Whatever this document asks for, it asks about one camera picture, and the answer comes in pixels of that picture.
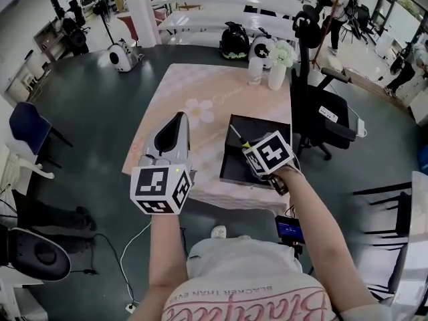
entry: white chair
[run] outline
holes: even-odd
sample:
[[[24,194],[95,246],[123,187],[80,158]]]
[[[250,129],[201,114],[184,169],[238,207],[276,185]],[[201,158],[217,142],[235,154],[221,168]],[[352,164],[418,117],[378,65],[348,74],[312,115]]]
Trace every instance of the white chair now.
[[[21,82],[29,91],[32,91],[36,84],[34,75],[29,72],[25,74]]]

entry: shoe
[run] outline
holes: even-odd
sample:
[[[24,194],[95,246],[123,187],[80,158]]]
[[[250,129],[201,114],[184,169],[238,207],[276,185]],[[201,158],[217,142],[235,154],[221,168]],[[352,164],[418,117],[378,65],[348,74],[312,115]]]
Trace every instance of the shoe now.
[[[89,210],[87,210],[87,208],[81,206],[76,207],[76,213],[84,215],[84,223],[86,228],[89,228],[91,231],[96,231],[96,222],[90,216]]]
[[[333,49],[331,46],[328,46],[328,51],[330,51],[333,55],[337,56],[337,49]]]
[[[226,239],[226,226],[216,226],[211,231],[211,239]]]
[[[395,95],[392,91],[392,89],[388,88],[387,86],[383,88],[383,91],[387,93],[390,97],[393,97]]]

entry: chair armrest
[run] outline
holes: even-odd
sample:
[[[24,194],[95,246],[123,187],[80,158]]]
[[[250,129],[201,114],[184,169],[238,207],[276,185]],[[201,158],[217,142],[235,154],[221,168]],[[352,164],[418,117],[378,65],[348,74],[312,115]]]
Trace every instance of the chair armrest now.
[[[342,75],[340,72],[337,72],[336,70],[329,69],[329,68],[322,68],[321,74],[326,76],[331,76],[335,80],[339,80],[344,83],[348,83],[350,79],[348,76]]]
[[[336,135],[351,142],[353,142],[356,138],[356,131],[351,130],[345,126],[339,125],[329,119],[326,119],[325,126],[326,130],[330,131],[331,133],[335,133]]]

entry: white flower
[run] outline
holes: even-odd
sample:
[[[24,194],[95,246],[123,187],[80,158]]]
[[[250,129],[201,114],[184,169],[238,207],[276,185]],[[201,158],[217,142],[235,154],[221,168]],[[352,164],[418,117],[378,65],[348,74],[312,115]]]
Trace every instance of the white flower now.
[[[213,107],[212,101],[198,102],[196,99],[189,99],[186,101],[186,107],[183,112],[187,114],[189,126],[192,130],[199,125],[200,120],[207,124],[214,121],[214,114],[208,110]]]
[[[297,61],[296,52],[285,40],[276,42],[275,49],[271,50],[269,57],[275,65],[282,64],[287,68],[292,67],[293,63]]]

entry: black pants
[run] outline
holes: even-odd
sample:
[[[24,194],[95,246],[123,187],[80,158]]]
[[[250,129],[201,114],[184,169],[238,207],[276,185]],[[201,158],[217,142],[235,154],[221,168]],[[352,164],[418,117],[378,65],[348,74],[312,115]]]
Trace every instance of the black pants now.
[[[330,16],[328,16],[324,22],[322,23],[322,34],[326,31],[328,20],[330,19]],[[332,19],[332,23],[330,24],[330,29],[328,29],[328,33],[332,33],[332,48],[337,50],[339,46],[339,33],[340,29],[342,28],[342,25],[345,24],[345,21],[339,21],[335,18]]]
[[[387,88],[391,89],[395,94],[399,86],[402,86],[404,83],[410,81],[414,75],[415,71],[413,70],[412,65],[409,62],[404,62],[404,67],[400,74],[387,86]]]
[[[58,226],[69,229],[85,229],[87,224],[85,215],[75,211],[51,207],[31,199],[16,190],[12,190],[18,213],[18,227],[42,235],[63,247],[68,253],[77,253],[88,249],[90,241],[83,237],[71,235],[49,235],[32,229],[34,226]]]

